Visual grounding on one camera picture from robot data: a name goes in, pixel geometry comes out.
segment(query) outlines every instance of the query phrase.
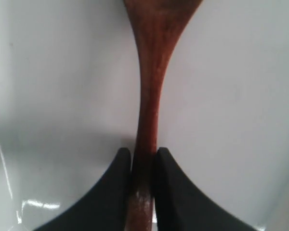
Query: white surface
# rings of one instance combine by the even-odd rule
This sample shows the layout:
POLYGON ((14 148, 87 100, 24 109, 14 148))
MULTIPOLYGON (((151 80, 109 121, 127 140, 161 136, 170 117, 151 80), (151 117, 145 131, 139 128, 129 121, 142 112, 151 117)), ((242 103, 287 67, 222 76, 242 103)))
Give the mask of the white surface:
MULTIPOLYGON (((82 197, 132 148, 138 108, 121 1, 0 0, 0 231, 82 197)), ((273 222, 289 194, 289 0, 204 0, 167 71, 158 139, 219 205, 273 222)))

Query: wooden handle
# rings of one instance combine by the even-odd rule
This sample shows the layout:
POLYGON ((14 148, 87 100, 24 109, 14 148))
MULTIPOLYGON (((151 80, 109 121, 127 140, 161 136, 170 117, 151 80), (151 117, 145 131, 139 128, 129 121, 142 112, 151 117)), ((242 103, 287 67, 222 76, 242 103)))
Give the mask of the wooden handle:
POLYGON ((141 103, 126 229, 152 229, 151 165, 159 99, 172 51, 201 0, 124 0, 138 49, 141 103))

